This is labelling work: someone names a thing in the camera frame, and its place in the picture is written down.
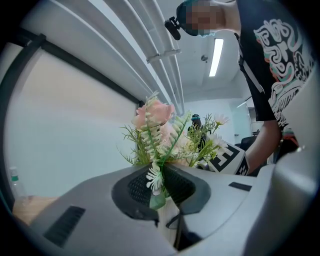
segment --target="wooden surface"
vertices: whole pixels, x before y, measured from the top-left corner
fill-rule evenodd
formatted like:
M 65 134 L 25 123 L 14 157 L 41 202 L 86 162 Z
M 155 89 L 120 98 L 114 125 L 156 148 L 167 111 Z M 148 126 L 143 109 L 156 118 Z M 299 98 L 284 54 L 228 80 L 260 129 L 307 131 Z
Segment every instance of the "wooden surface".
M 16 201 L 12 213 L 27 225 L 58 197 L 29 196 L 27 202 Z

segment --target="white flower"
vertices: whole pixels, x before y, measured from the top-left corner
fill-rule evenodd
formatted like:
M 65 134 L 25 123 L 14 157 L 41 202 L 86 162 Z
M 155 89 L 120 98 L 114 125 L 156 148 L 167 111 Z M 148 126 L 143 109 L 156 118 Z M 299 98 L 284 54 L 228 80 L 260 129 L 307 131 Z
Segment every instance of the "white flower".
M 213 141 L 213 147 L 216 148 L 216 154 L 222 155 L 226 152 L 226 148 L 228 147 L 228 144 L 222 139 L 222 136 L 218 136 L 215 133 L 210 134 L 209 139 Z
M 223 114 L 222 115 L 216 114 L 214 116 L 214 120 L 215 120 L 217 125 L 222 126 L 222 125 L 224 125 L 225 123 L 227 123 L 229 121 L 229 118 L 227 116 L 224 117 Z
M 146 178 L 150 181 L 147 182 L 146 187 L 150 188 L 152 191 L 156 191 L 161 188 L 163 184 L 162 173 L 160 171 L 160 167 L 156 162 L 152 163 L 152 168 L 149 169 L 150 172 L 147 173 Z

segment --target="black slot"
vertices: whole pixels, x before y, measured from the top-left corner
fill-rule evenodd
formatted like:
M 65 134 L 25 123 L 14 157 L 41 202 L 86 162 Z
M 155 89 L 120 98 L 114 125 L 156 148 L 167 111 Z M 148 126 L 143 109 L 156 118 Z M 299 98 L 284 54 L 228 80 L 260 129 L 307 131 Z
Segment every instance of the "black slot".
M 70 206 L 44 233 L 44 237 L 56 246 L 63 247 L 85 213 L 85 209 Z

